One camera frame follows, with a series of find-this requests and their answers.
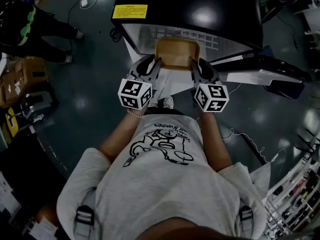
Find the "cartoon drawing on shirt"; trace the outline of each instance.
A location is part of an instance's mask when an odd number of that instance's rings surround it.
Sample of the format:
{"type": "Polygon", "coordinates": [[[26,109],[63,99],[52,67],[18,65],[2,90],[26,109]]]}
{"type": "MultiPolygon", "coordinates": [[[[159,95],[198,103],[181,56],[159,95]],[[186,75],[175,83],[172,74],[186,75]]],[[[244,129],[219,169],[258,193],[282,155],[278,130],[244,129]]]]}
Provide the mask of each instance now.
{"type": "Polygon", "coordinates": [[[157,149],[162,152],[164,159],[171,163],[187,166],[194,158],[185,152],[185,139],[176,130],[156,129],[148,132],[143,140],[133,143],[130,147],[130,157],[123,167],[128,167],[142,152],[157,149]]]}

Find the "gray t-shirt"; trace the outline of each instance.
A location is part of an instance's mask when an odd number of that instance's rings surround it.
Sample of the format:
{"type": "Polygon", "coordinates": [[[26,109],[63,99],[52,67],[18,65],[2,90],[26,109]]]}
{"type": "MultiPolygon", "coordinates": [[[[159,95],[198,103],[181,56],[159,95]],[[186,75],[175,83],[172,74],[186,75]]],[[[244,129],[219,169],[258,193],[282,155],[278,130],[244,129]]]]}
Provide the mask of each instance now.
{"type": "Polygon", "coordinates": [[[57,203],[59,220],[73,240],[76,210],[96,189],[96,229],[103,240],[135,240],[173,217],[242,236],[240,200],[253,211],[253,239],[263,233],[266,212],[245,166],[219,173],[207,163],[197,122],[182,115],[146,115],[112,166],[87,149],[57,203]]]}

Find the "dark green floor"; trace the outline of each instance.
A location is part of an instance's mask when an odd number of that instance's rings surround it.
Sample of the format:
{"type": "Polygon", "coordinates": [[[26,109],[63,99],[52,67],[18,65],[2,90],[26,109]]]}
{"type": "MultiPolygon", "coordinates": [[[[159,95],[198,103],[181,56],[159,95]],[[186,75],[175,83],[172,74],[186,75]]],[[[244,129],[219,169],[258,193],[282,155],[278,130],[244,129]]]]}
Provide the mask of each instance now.
{"type": "MultiPolygon", "coordinates": [[[[44,9],[54,13],[60,21],[67,21],[68,10],[76,0],[50,0],[44,9]]],[[[58,108],[43,122],[35,126],[39,139],[50,159],[67,178],[83,151],[97,147],[114,129],[126,110],[121,107],[117,92],[120,81],[127,74],[132,62],[124,41],[113,43],[109,31],[115,0],[99,0],[90,10],[77,5],[71,13],[70,24],[85,33],[83,41],[73,43],[74,63],[60,65],[48,62],[50,82],[59,101],[58,108]]],[[[306,41],[300,18],[290,10],[279,16],[295,28],[294,46],[292,29],[277,17],[263,26],[264,44],[270,45],[277,59],[284,60],[303,70],[306,62],[306,41]]],[[[54,46],[69,50],[68,40],[50,37],[54,46]]],[[[237,83],[226,83],[229,91],[237,83]]],[[[298,144],[296,133],[308,126],[316,131],[318,112],[308,106],[309,86],[296,101],[267,92],[263,86],[242,84],[231,94],[224,112],[217,114],[223,137],[229,129],[248,134],[267,160],[282,148],[271,166],[271,184],[287,173],[303,153],[294,154],[298,144]]],[[[197,118],[192,107],[190,90],[174,95],[175,108],[188,116],[197,118]]],[[[260,166],[258,159],[240,136],[225,141],[233,162],[242,162],[252,171],[260,166]]]]}

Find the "brown tray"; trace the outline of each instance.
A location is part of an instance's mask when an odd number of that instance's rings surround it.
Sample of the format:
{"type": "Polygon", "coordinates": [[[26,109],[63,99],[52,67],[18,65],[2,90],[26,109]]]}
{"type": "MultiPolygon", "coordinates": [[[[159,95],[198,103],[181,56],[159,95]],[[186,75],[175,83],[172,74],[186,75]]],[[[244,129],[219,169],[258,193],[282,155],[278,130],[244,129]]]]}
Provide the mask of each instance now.
{"type": "Polygon", "coordinates": [[[191,61],[199,63],[200,46],[197,42],[163,37],[156,42],[155,60],[162,59],[161,67],[168,70],[191,70],[191,61]]]}

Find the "person in black clothing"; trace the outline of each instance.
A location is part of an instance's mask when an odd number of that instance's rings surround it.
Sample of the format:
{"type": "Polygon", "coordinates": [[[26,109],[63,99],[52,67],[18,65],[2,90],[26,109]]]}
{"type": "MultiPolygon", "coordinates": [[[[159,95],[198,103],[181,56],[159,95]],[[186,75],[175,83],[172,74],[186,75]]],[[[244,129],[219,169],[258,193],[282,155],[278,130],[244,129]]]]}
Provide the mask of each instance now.
{"type": "Polygon", "coordinates": [[[12,56],[40,57],[50,62],[71,63],[72,56],[53,47],[43,36],[81,39],[84,34],[28,0],[0,0],[0,51],[12,56]]]}

